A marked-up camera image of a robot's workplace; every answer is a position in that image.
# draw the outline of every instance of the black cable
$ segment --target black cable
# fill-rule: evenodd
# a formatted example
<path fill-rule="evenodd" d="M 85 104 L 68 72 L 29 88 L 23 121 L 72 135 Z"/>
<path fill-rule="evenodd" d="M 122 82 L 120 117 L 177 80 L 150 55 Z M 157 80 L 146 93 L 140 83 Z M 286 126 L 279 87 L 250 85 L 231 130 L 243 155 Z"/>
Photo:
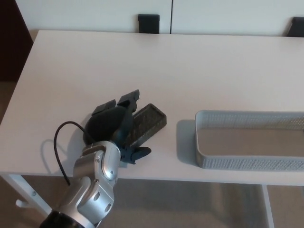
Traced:
<path fill-rule="evenodd" d="M 70 180 L 68 179 L 67 175 L 66 175 L 66 172 L 65 170 L 63 169 L 63 166 L 61 164 L 61 161 L 59 159 L 59 156 L 58 156 L 58 151 L 57 151 L 57 137 L 58 137 L 58 133 L 60 131 L 60 129 L 64 126 L 64 125 L 67 125 L 67 124 L 74 124 L 75 126 L 77 126 L 81 131 L 83 131 L 83 133 L 87 136 L 87 138 L 91 141 L 91 143 L 94 143 L 95 140 L 89 135 L 89 133 L 82 127 L 80 126 L 78 123 L 74 122 L 74 121 L 66 121 L 64 122 L 63 124 L 61 124 L 56 132 L 55 132 L 55 136 L 54 136 L 54 152 L 55 152 L 55 156 L 56 156 L 56 159 L 57 159 L 57 162 L 58 162 L 58 165 L 60 167 L 60 170 L 62 172 L 62 175 L 63 177 L 65 178 L 66 182 L 68 185 L 70 185 Z"/>

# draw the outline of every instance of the white cabinet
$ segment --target white cabinet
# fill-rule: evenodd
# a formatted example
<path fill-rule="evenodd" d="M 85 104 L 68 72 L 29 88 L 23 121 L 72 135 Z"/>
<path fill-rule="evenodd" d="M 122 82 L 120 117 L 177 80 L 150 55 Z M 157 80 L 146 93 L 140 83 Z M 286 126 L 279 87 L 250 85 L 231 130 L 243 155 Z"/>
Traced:
<path fill-rule="evenodd" d="M 137 32 L 137 14 L 159 14 L 170 32 L 171 0 L 16 0 L 33 38 L 39 29 Z"/>
<path fill-rule="evenodd" d="M 303 0 L 174 0 L 172 33 L 282 36 Z"/>

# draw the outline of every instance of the cabinet door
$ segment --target cabinet door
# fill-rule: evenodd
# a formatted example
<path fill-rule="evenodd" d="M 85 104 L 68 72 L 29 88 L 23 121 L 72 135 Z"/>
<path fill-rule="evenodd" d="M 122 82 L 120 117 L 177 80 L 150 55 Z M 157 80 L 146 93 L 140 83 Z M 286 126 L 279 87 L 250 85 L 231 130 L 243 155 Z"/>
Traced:
<path fill-rule="evenodd" d="M 170 32 L 171 0 L 17 0 L 34 38 L 39 29 L 137 32 L 137 15 L 159 14 Z"/>
<path fill-rule="evenodd" d="M 172 33 L 282 36 L 303 0 L 174 0 Z"/>
<path fill-rule="evenodd" d="M 17 81 L 33 41 L 14 0 L 0 1 L 0 81 Z"/>

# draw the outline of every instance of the black mesh object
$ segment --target black mesh object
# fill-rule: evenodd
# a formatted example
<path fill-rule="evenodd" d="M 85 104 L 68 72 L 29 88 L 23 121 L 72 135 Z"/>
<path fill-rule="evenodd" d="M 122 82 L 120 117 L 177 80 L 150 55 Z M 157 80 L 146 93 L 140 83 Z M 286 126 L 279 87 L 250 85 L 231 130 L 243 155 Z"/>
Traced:
<path fill-rule="evenodd" d="M 167 124 L 167 116 L 153 104 L 148 104 L 134 115 L 133 128 L 126 145 L 139 147 Z"/>

